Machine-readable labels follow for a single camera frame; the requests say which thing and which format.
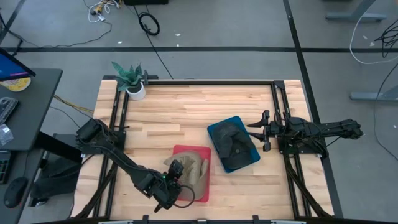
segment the blue tray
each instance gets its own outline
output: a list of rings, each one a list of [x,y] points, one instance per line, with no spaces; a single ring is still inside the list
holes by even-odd
[[[209,132],[210,138],[211,138],[211,134],[212,134],[212,132],[213,132],[213,130],[214,130],[214,127],[215,127],[217,124],[220,124],[220,123],[222,123],[222,122],[229,122],[229,123],[235,124],[240,130],[243,130],[244,133],[249,137],[249,134],[248,134],[248,132],[246,131],[246,128],[244,127],[241,118],[240,118],[239,116],[233,116],[232,118],[228,118],[228,119],[226,119],[226,120],[224,120],[224,121],[220,121],[219,123],[215,123],[215,124],[212,124],[212,125],[210,125],[209,127],[207,127],[207,131]],[[258,153],[258,151],[257,151],[256,148],[252,148],[252,149],[250,150],[250,152],[251,152],[251,157],[252,157],[252,162],[251,162],[250,164],[253,164],[253,163],[255,163],[255,162],[257,162],[257,161],[260,160],[260,154]],[[234,171],[240,169],[240,168],[238,168],[238,169],[229,169],[229,168],[225,167],[223,163],[222,163],[222,165],[223,165],[223,167],[224,167],[225,172],[227,172],[227,173],[234,172]]]

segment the computer mouse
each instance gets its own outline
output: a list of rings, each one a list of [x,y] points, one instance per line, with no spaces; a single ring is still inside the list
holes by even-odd
[[[14,208],[22,200],[24,196],[24,192],[27,186],[27,178],[26,177],[18,177],[14,179],[9,185],[4,194],[4,205],[7,208]]]

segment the keyboard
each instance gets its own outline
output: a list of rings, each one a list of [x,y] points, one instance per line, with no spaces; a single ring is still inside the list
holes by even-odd
[[[12,155],[10,151],[0,151],[0,184],[6,184],[11,169]]]
[[[17,99],[10,97],[3,97],[0,99],[0,125],[7,121],[17,105]]]

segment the red tray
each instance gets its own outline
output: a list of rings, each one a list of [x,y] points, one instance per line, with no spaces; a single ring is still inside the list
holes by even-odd
[[[208,159],[209,160],[209,166],[208,166],[208,172],[207,172],[207,186],[206,186],[206,191],[203,197],[199,200],[196,200],[196,202],[207,202],[209,201],[209,192],[210,192],[210,162],[211,162],[211,149],[209,147],[203,147],[203,146],[181,146],[181,145],[175,145],[173,148],[173,155],[184,152],[184,151],[196,151],[199,153],[201,158],[203,160]]]

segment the wooden table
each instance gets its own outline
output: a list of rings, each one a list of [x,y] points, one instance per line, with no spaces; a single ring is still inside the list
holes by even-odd
[[[285,80],[285,85],[292,116],[310,120],[300,80]],[[116,81],[101,82],[94,117],[107,124],[115,89]],[[163,161],[172,155],[176,144],[212,148],[210,199],[207,203],[195,202],[183,210],[172,207],[154,213],[155,199],[147,199],[138,192],[130,177],[118,169],[111,219],[141,220],[143,215],[149,215],[151,220],[250,220],[253,215],[259,215],[260,219],[293,218],[284,161],[275,139],[270,138],[272,149],[269,152],[263,152],[262,143],[253,139],[261,160],[227,174],[206,130],[207,126],[236,115],[245,125],[257,122],[265,109],[270,110],[272,119],[271,88],[264,85],[156,85],[146,86],[146,92],[142,101],[129,101],[124,152],[137,164],[163,172],[168,169]],[[325,211],[332,214],[320,159],[314,154],[302,154],[300,158],[307,188]],[[96,190],[102,160],[103,156],[97,155],[81,169],[72,216],[82,210]],[[303,215],[298,189],[296,194]],[[101,205],[100,214],[103,214],[105,202]]]

